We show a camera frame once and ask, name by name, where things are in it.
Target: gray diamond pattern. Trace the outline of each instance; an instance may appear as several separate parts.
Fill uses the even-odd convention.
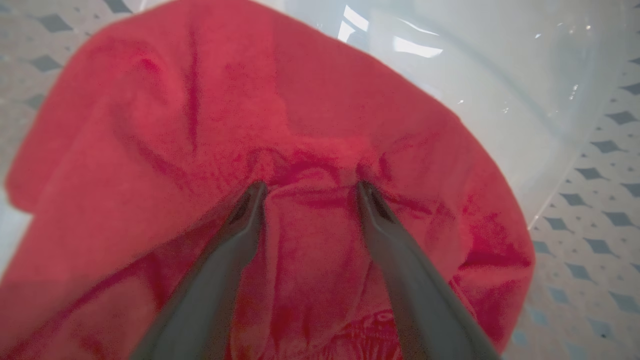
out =
[[[634,116],[634,114],[629,111],[623,111],[620,113],[607,114],[607,117],[611,120],[615,121],[618,125],[624,125],[629,122],[637,122],[638,119]]]
[[[567,230],[567,231],[571,231],[569,230],[569,228],[567,228],[566,224],[564,223],[564,220],[562,220],[561,218],[547,218],[545,217],[545,220],[549,223],[549,226],[553,229],[553,230]]]
[[[29,62],[41,72],[47,72],[62,68],[62,65],[60,65],[56,60],[53,60],[53,58],[51,58],[51,56],[49,55],[43,55]]]
[[[633,197],[640,197],[640,183],[637,184],[621,184],[622,186],[624,186],[625,188],[627,188],[627,190],[629,190],[629,192],[631,193],[631,195]]]
[[[594,180],[594,179],[607,179],[606,177],[600,175],[600,172],[596,168],[576,168],[576,171],[579,172],[584,179],[586,180]]]
[[[634,226],[626,213],[608,213],[606,211],[602,213],[607,215],[613,226]]]
[[[569,264],[569,263],[564,263],[564,264],[566,265],[567,268],[569,268],[569,271],[571,272],[571,275],[574,278],[580,279],[580,280],[593,281],[591,280],[591,276],[589,276],[589,272],[584,266],[577,265],[577,264]]]
[[[547,243],[542,241],[533,241],[533,249],[540,254],[551,254],[551,250],[549,250],[549,246]]]
[[[640,94],[640,83],[636,83],[628,86],[621,86],[620,88],[625,89],[626,91],[634,95]]]
[[[129,7],[122,0],[104,0],[113,13],[131,13]]]
[[[624,311],[626,313],[640,314],[640,307],[638,307],[636,300],[632,296],[616,293],[613,291],[610,291],[609,294],[613,298],[613,301],[616,302],[616,305],[618,305],[618,309],[620,309],[621,311]]]
[[[622,151],[622,149],[618,147],[618,144],[616,144],[616,142],[613,140],[607,140],[604,142],[592,142],[592,144],[597,147],[598,150],[600,150],[600,152],[602,152],[603,154],[614,151]]]
[[[588,206],[584,200],[582,200],[582,197],[579,194],[576,193],[561,193],[560,194],[562,197],[564,197],[564,199],[567,201],[567,203],[571,206]]]
[[[50,33],[73,30],[57,13],[39,17],[38,21],[45,29],[49,30]]]
[[[555,302],[558,304],[569,304],[569,298],[566,296],[564,290],[554,288],[553,286],[549,286],[548,290],[551,294],[551,298],[554,299]]]
[[[587,239],[587,238],[584,238],[584,240],[589,244],[589,246],[591,247],[591,250],[593,251],[594,254],[612,254],[612,255],[615,255],[613,252],[611,252],[611,249],[607,245],[607,242],[604,241],[604,240]]]
[[[514,331],[513,334],[511,335],[511,339],[513,340],[514,343],[516,343],[517,345],[520,345],[521,347],[525,347],[527,346],[527,336],[524,334],[524,332],[522,331]]]
[[[533,309],[531,307],[527,310],[529,311],[529,316],[531,316],[531,320],[533,320],[534,323],[542,326],[549,325],[547,316],[542,311]]]
[[[587,321],[591,326],[593,334],[597,338],[613,339],[613,331],[611,330],[611,325],[608,322],[601,322],[590,318],[587,318]]]
[[[42,102],[44,101],[44,95],[42,94],[35,94],[34,96],[30,97],[29,99],[27,99],[25,101],[25,103],[32,109],[34,110],[38,110],[40,109],[40,105],[42,105]]]

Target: red towel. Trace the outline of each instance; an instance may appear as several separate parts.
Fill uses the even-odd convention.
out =
[[[374,183],[502,350],[532,245],[457,117],[377,60],[245,1],[180,0],[73,57],[7,180],[35,216],[0,286],[0,354],[121,359],[237,196],[269,186],[236,359],[398,359],[356,214]]]

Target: tiled floor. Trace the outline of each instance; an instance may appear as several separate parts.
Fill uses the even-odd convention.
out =
[[[103,25],[157,3],[0,0],[0,179],[73,52]],[[635,33],[640,5],[627,4],[633,20],[627,29]],[[532,226],[538,266],[507,359],[640,359],[640,33],[635,35],[620,87]],[[0,227],[8,221],[0,212]]]

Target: red cloth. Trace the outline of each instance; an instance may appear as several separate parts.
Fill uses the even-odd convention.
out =
[[[253,181],[237,359],[401,357],[355,184],[374,183],[498,350],[531,280],[525,222],[456,116],[257,4],[183,0],[82,46],[7,180],[35,214],[0,287],[0,354],[121,359]]]

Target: tongs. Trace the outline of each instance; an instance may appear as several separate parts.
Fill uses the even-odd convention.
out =
[[[405,360],[498,360],[484,331],[402,226],[380,192],[357,184],[362,232],[380,267]],[[224,360],[243,268],[264,220],[266,185],[253,183],[176,287],[131,354],[139,360]]]

